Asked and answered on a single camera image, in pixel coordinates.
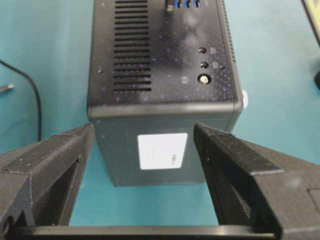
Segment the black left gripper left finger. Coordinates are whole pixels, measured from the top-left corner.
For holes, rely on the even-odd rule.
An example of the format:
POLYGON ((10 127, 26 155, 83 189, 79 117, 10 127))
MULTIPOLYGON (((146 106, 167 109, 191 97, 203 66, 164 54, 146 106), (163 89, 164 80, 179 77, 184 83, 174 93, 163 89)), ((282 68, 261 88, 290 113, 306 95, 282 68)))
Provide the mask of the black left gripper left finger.
POLYGON ((95 141, 92 123, 0 155, 0 238, 68 226, 95 141))

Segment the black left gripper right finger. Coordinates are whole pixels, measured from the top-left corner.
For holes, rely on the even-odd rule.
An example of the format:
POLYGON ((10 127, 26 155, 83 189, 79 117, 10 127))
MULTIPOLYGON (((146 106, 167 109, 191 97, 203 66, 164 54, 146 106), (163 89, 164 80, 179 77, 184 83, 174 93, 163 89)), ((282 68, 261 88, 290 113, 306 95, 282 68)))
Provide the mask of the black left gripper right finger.
POLYGON ((319 165, 202 123, 193 139, 221 225, 277 240, 319 239, 319 165))

